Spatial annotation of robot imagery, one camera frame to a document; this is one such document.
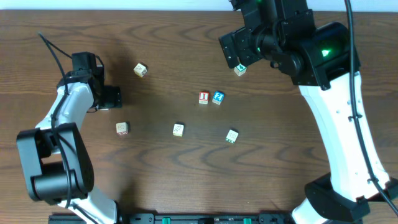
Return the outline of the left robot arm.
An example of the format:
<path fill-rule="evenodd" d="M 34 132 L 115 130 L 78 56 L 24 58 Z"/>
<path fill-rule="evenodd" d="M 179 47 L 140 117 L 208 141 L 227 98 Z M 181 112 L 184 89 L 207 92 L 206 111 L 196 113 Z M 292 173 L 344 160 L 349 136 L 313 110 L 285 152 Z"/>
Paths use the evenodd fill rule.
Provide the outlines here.
<path fill-rule="evenodd" d="M 104 71 L 68 72 L 45 118 L 21 131 L 16 143 L 29 197 L 74 212 L 86 223 L 119 223 L 117 203 L 94 185 L 93 165 L 80 134 L 87 112 L 107 108 L 119 90 Z"/>

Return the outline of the blue number 2 block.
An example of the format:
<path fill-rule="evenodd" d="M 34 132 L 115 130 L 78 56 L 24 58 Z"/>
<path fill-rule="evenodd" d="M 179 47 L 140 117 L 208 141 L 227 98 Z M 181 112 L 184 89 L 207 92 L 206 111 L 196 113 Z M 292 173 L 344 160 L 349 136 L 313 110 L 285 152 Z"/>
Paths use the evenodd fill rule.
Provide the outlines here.
<path fill-rule="evenodd" d="M 215 91 L 213 98 L 212 98 L 212 102 L 220 105 L 222 103 L 224 99 L 224 93 L 220 92 L 220 91 Z"/>

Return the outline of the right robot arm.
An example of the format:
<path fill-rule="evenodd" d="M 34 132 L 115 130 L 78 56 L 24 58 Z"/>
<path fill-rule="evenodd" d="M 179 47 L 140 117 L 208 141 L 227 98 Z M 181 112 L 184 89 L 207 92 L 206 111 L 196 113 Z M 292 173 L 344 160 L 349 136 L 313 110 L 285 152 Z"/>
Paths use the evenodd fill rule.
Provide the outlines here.
<path fill-rule="evenodd" d="M 371 202 L 393 206 L 397 180 L 383 168 L 364 111 L 353 12 L 348 24 L 315 25 L 305 1 L 231 0 L 244 25 L 219 39 L 228 67 L 259 60 L 288 75 L 317 122 L 329 173 L 305 186 L 290 213 L 264 215 L 266 223 L 361 223 Z"/>

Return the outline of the red letter I block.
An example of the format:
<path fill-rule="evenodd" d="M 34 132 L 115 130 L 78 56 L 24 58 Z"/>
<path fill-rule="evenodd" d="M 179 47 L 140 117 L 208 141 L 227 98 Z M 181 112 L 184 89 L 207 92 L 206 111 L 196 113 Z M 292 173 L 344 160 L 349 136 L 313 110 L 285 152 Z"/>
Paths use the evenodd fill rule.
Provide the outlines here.
<path fill-rule="evenodd" d="M 198 100 L 199 104 L 207 105 L 209 102 L 209 95 L 210 95 L 209 92 L 201 91 L 199 93 L 199 100 Z"/>

